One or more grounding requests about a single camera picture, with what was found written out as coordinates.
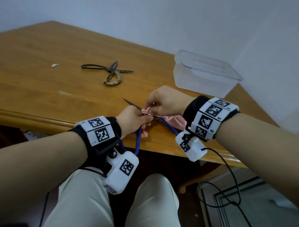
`light gray pants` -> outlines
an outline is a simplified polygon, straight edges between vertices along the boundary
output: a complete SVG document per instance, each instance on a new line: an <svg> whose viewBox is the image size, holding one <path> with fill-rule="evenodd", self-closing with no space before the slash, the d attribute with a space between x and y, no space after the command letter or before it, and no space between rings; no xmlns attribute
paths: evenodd
<svg viewBox="0 0 299 227"><path fill-rule="evenodd" d="M44 227L113 227L108 193L102 180L94 172L75 171L59 187L58 203ZM178 197L168 179L152 174L139 186L125 226L180 227L178 208Z"/></svg>

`scissor blade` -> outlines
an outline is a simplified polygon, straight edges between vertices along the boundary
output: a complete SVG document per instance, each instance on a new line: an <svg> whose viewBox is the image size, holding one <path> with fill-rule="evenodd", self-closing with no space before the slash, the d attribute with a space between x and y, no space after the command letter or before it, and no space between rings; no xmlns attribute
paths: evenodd
<svg viewBox="0 0 299 227"><path fill-rule="evenodd" d="M134 72L134 71L131 71L131 70L118 70L120 73L129 73L129 72Z"/></svg>
<svg viewBox="0 0 299 227"><path fill-rule="evenodd" d="M110 66L109 69L114 70L114 69L116 68L116 66L117 66L117 63L118 63L118 61L116 61L115 63L113 63L113 64Z"/></svg>
<svg viewBox="0 0 299 227"><path fill-rule="evenodd" d="M142 110L142 108L140 108L139 106L136 106L134 103L132 103L132 102L129 102L128 100L126 100L126 99L124 99L123 98L123 100L125 100L127 103L129 103L131 106L135 106L137 109L139 109L140 111Z"/></svg>

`white wall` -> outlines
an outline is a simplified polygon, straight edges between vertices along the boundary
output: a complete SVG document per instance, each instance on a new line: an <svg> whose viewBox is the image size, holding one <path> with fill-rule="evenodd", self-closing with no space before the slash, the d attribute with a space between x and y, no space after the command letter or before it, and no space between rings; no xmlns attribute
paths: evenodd
<svg viewBox="0 0 299 227"><path fill-rule="evenodd" d="M47 20L143 46L185 49L233 63L273 0L2 0L0 31Z"/></svg>
<svg viewBox="0 0 299 227"><path fill-rule="evenodd" d="M233 64L247 92L294 133L299 133L298 9L299 1L279 0Z"/></svg>
<svg viewBox="0 0 299 227"><path fill-rule="evenodd" d="M282 127L299 133L299 16L292 0L2 0L0 31L56 20L174 54L229 62Z"/></svg>

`hand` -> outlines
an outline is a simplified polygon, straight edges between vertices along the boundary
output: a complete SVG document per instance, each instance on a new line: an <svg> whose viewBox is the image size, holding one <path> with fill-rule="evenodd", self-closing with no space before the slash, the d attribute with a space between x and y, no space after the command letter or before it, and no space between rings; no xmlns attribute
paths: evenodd
<svg viewBox="0 0 299 227"><path fill-rule="evenodd" d="M162 86L150 93L146 100L145 109L151 106L149 114L158 116L183 116L187 106L194 97L186 95L168 86Z"/></svg>
<svg viewBox="0 0 299 227"><path fill-rule="evenodd" d="M117 123L121 128L121 139L127 134L133 133L141 126L141 137L147 137L148 133L145 131L146 126L151 125L153 116L142 115L142 113L135 106L128 106L117 117Z"/></svg>

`forearm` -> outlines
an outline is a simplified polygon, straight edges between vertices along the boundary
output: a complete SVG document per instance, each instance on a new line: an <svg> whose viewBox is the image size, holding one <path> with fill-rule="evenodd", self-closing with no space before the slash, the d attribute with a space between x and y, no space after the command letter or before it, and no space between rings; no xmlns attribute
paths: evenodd
<svg viewBox="0 0 299 227"><path fill-rule="evenodd" d="M223 122L216 140L273 188L299 205L299 137L245 114Z"/></svg>
<svg viewBox="0 0 299 227"><path fill-rule="evenodd" d="M0 150L0 220L41 198L87 159L74 132L16 144Z"/></svg>

